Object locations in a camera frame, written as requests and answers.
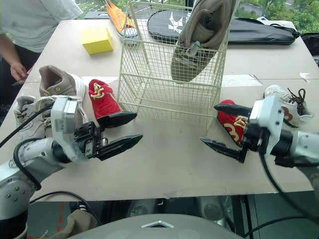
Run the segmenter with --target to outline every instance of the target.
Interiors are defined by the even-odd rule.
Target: wire basket
[[[200,74],[189,82],[173,80],[175,43],[190,14],[190,7],[128,3],[126,23],[135,24],[138,39],[123,40],[118,102],[141,117],[209,129],[217,113],[213,107],[219,103],[229,30],[219,50],[200,49],[207,63]],[[150,23],[156,22],[151,29]],[[192,68],[181,71],[192,74]]]

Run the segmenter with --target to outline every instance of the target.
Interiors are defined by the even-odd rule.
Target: white tape
[[[262,86],[255,75],[224,75],[221,87]]]

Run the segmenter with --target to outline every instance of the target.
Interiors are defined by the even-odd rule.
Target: white sneaker
[[[306,90],[300,89],[298,91],[299,96],[296,96],[290,90],[289,92],[290,93],[287,93],[280,86],[272,85],[265,90],[264,97],[275,94],[280,97],[280,102],[285,113],[284,122],[287,125],[291,127],[300,127],[311,122],[315,115],[307,108],[305,102]]]
[[[37,111],[35,107],[35,97],[33,96],[20,96],[17,99],[17,106],[13,109],[16,126],[19,127],[28,118],[30,118]],[[44,124],[41,121],[41,116],[37,116],[34,120],[23,127],[19,133],[19,140],[27,138],[44,138]]]
[[[81,96],[63,96],[63,95],[54,95],[54,96],[44,96],[44,97],[40,97],[37,101],[36,101],[36,110],[40,110],[42,108],[44,108],[45,106],[47,106],[50,103],[55,102],[55,100],[57,98],[71,98],[73,100],[76,100],[79,102],[78,104],[78,111],[80,112],[80,116],[82,116],[80,119],[77,119],[79,122],[82,123],[88,123],[88,117],[87,114],[85,113],[85,111],[83,110],[82,107],[80,107],[80,105],[82,105],[83,103],[83,99]],[[47,110],[44,113],[41,114],[40,116],[41,121],[43,121],[45,128],[51,126],[51,110]]]

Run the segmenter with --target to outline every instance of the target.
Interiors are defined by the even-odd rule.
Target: hand
[[[24,80],[26,77],[26,68],[19,62],[11,64],[11,75],[16,81]]]

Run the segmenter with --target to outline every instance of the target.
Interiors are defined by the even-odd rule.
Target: black bag
[[[186,26],[188,14],[190,12],[175,9],[155,12],[148,19],[148,31],[159,42],[176,44]],[[300,33],[293,28],[277,24],[268,26],[250,18],[236,18],[231,21],[228,44],[290,45],[299,36]]]
[[[299,36],[300,33],[293,28],[236,18],[231,22],[228,44],[290,45]]]
[[[319,33],[305,33],[301,38],[319,66]]]

